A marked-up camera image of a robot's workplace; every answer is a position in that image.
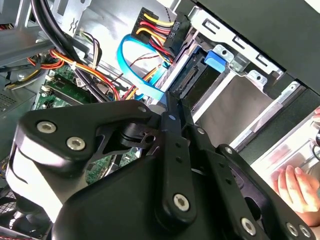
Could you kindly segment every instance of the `cable tie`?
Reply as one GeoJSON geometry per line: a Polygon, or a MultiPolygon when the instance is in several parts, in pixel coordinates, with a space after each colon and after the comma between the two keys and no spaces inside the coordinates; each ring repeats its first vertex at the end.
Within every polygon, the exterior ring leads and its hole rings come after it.
{"type": "Polygon", "coordinates": [[[77,62],[74,61],[71,65],[70,65],[70,68],[75,71],[77,69],[77,62]]]}

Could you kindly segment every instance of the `black metal plate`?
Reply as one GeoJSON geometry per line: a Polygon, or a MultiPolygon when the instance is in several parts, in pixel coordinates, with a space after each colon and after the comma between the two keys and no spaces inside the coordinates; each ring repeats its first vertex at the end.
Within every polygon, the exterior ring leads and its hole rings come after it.
{"type": "Polygon", "coordinates": [[[320,14],[304,0],[198,0],[197,3],[320,94],[320,14]]]}

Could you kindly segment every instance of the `metal bracket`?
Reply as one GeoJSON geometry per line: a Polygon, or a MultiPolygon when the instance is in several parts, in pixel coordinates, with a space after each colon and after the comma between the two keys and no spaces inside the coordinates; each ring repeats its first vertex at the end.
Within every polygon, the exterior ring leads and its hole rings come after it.
{"type": "Polygon", "coordinates": [[[52,14],[62,31],[74,37],[83,12],[92,0],[55,0],[52,14]]]}
{"type": "Polygon", "coordinates": [[[214,42],[228,44],[267,74],[271,74],[272,72],[277,72],[279,75],[283,74],[283,71],[280,70],[279,67],[267,60],[257,50],[243,41],[205,10],[195,6],[189,15],[189,18],[192,26],[200,33],[214,42]]]}

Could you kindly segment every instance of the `cable connector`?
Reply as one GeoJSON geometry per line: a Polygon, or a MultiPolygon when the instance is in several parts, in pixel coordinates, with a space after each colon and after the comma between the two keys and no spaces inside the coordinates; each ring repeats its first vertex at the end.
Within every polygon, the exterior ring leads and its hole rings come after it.
{"type": "Polygon", "coordinates": [[[184,41],[186,40],[190,27],[191,22],[189,18],[183,13],[179,12],[176,16],[171,31],[163,44],[164,49],[176,57],[179,54],[184,41]]]}
{"type": "Polygon", "coordinates": [[[148,14],[148,16],[158,20],[159,17],[157,15],[155,15],[152,11],[146,9],[145,7],[141,8],[141,11],[139,13],[139,16],[134,24],[133,30],[131,32],[131,37],[133,37],[134,39],[137,39],[141,42],[143,42],[144,44],[149,44],[149,40],[151,38],[150,33],[146,32],[146,31],[142,31],[139,34],[136,34],[136,32],[138,31],[139,28],[141,28],[140,23],[142,21],[148,21],[146,19],[146,17],[144,16],[144,14],[148,14]]]}

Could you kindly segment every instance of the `mounting hole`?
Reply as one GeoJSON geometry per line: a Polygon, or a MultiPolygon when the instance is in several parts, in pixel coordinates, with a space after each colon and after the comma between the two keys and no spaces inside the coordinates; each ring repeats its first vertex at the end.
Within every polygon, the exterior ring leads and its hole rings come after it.
{"type": "Polygon", "coordinates": [[[142,107],[142,106],[138,106],[138,109],[141,111],[141,112],[146,112],[147,110],[144,108],[144,107],[142,107]]]}
{"type": "Polygon", "coordinates": [[[182,159],[181,159],[181,157],[177,156],[177,157],[175,158],[175,160],[176,160],[178,163],[182,164],[182,159]]]}
{"type": "Polygon", "coordinates": [[[172,115],[169,115],[169,118],[171,118],[172,120],[176,120],[176,118],[172,115]]]}
{"type": "Polygon", "coordinates": [[[145,138],[145,143],[146,143],[146,144],[151,144],[151,143],[153,143],[155,140],[156,140],[156,137],[150,135],[150,136],[147,136],[147,137],[145,138]]]}
{"type": "Polygon", "coordinates": [[[231,180],[230,180],[229,178],[226,178],[225,181],[226,181],[229,185],[232,184],[232,182],[231,182],[231,180]]]}

